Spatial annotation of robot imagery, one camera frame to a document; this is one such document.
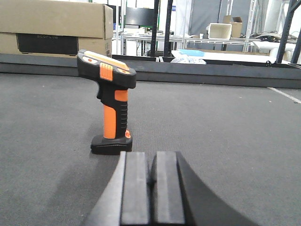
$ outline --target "orange and black scanner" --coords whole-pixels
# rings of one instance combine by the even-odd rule
[[[121,61],[83,49],[78,52],[77,66],[79,77],[98,83],[97,98],[103,103],[103,135],[93,138],[92,153],[131,151],[133,139],[127,130],[127,90],[136,87],[136,71]]]

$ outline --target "floor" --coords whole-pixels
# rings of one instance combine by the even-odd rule
[[[81,78],[0,74],[0,225],[79,226],[91,211],[119,158],[90,153],[97,91]],[[149,164],[180,151],[251,220],[301,225],[301,104],[268,88],[138,82],[128,118]]]

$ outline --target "cardboard box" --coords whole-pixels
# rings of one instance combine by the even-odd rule
[[[232,25],[232,31],[231,31],[232,38],[240,38],[241,30],[243,27],[243,21],[239,16],[233,17],[232,19],[233,22],[231,22],[231,15],[224,16],[223,23]]]
[[[81,48],[111,56],[113,10],[103,4],[0,0],[0,53],[75,56]]]

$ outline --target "blue object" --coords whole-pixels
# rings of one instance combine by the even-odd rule
[[[204,52],[199,51],[199,50],[193,50],[193,49],[179,49],[179,52],[181,54],[186,54],[192,57],[203,57]]]

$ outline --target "black label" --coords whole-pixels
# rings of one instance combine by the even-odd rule
[[[45,34],[17,34],[18,48],[22,53],[51,53],[76,55],[78,38]]]

